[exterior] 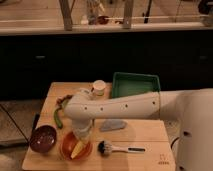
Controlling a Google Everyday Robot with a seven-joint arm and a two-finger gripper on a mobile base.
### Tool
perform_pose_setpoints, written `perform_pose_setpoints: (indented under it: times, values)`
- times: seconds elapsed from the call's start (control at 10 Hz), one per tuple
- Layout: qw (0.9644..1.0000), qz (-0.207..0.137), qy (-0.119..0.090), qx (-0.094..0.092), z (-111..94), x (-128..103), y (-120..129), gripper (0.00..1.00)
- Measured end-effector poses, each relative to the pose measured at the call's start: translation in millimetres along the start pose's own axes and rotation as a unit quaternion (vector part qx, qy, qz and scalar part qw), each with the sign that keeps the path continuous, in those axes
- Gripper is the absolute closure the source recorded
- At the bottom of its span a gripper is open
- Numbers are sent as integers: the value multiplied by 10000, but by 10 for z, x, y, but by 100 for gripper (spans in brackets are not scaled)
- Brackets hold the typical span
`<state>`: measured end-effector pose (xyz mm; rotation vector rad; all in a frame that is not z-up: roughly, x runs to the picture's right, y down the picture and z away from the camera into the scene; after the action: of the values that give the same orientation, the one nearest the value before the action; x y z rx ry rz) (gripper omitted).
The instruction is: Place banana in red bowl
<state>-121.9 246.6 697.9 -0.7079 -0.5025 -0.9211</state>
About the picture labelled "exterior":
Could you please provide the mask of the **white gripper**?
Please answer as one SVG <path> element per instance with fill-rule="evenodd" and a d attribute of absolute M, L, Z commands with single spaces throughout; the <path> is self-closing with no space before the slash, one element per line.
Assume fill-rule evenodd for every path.
<path fill-rule="evenodd" d="M 79 141 L 84 144 L 89 142 L 93 127 L 91 120 L 73 120 L 71 127 L 73 134 Z"/>

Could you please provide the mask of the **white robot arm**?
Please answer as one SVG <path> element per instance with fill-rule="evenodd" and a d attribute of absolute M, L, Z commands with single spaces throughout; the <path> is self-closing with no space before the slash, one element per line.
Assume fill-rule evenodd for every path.
<path fill-rule="evenodd" d="M 93 119 L 180 120 L 176 171 L 213 171 L 213 88 L 148 92 L 95 100 L 78 90 L 64 113 L 74 130 L 86 136 Z"/>

